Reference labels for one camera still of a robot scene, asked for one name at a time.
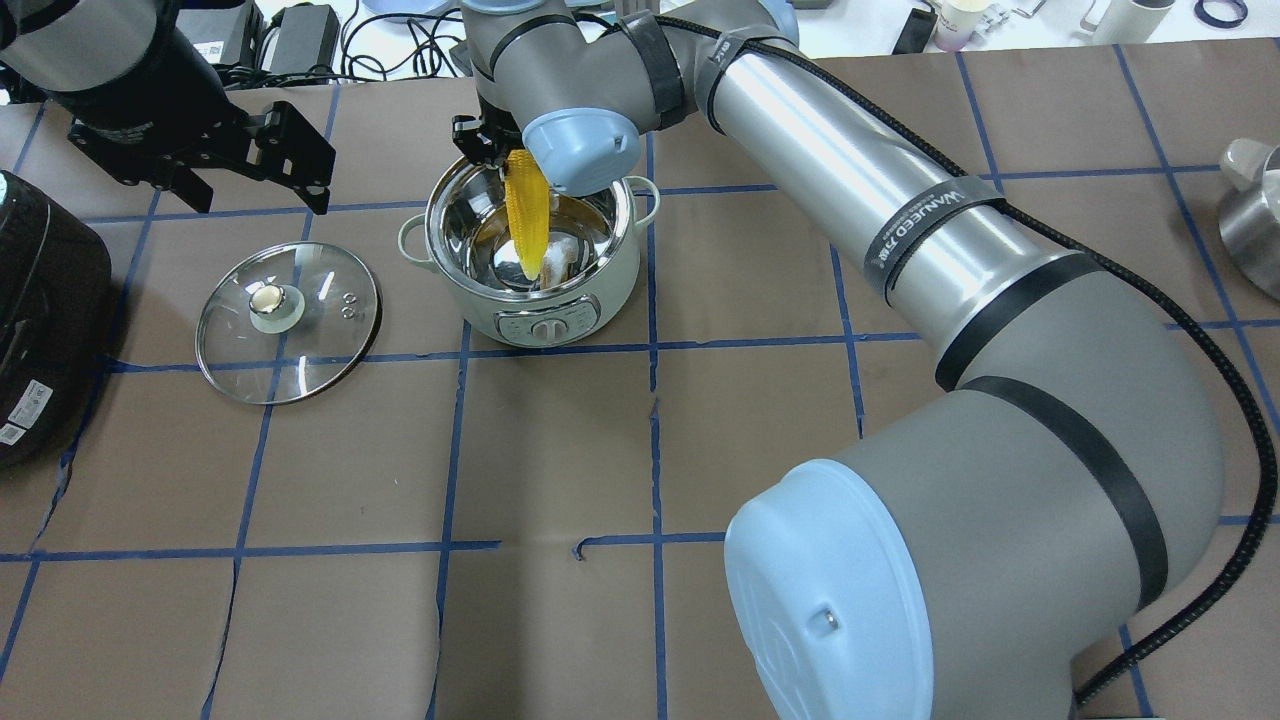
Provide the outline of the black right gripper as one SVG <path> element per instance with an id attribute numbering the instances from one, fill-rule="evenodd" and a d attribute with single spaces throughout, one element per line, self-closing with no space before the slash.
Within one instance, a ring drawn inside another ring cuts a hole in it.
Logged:
<path id="1" fill-rule="evenodd" d="M 451 138 L 467 161 L 493 170 L 506 168 L 511 154 L 524 149 L 522 133 L 508 111 L 454 115 Z"/>

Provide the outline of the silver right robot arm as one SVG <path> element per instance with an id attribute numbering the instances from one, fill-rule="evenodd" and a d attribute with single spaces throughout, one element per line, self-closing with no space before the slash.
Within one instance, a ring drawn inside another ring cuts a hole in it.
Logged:
<path id="1" fill-rule="evenodd" d="M 1029 501 L 1059 459 L 1025 445 L 1019 477 L 974 469 L 1004 437 L 982 420 L 922 421 L 952 402 L 937 352 L 890 318 L 850 259 L 780 192 L 675 193 L 650 234 L 654 272 L 613 327 L 554 352 L 463 328 L 451 478 L 456 551 L 433 719 L 772 719 L 730 606 L 722 536 L 781 471 L 869 438 L 872 480 L 909 509 L 964 520 L 940 556 L 974 609 L 941 717 L 1004 717 L 1023 691 L 1062 719 L 1070 667 L 1027 676 L 1032 632 L 1132 594 L 1105 566 L 1130 553 L 1110 503 Z"/>

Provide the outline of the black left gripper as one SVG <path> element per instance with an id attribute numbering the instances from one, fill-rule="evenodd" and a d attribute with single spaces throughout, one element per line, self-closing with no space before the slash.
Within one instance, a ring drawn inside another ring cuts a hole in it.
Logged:
<path id="1" fill-rule="evenodd" d="M 119 143 L 81 120 L 72 123 L 68 140 L 114 181 L 172 192 L 198 213 L 210 211 L 214 190 L 197 169 L 229 170 L 279 184 L 316 215 L 329 209 L 337 151 L 287 101 L 273 102 L 260 115 L 237 109 L 232 119 L 212 123 L 173 150 Z"/>

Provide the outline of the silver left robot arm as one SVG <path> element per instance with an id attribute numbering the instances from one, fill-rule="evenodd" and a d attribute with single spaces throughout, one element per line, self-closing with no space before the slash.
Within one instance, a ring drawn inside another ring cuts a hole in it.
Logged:
<path id="1" fill-rule="evenodd" d="M 214 192 L 202 169 L 330 201 L 335 150 L 285 101 L 252 115 L 180 32 L 175 1 L 5 1 L 3 64 L 67 109 L 68 133 L 123 184 L 151 184 L 196 211 Z"/>

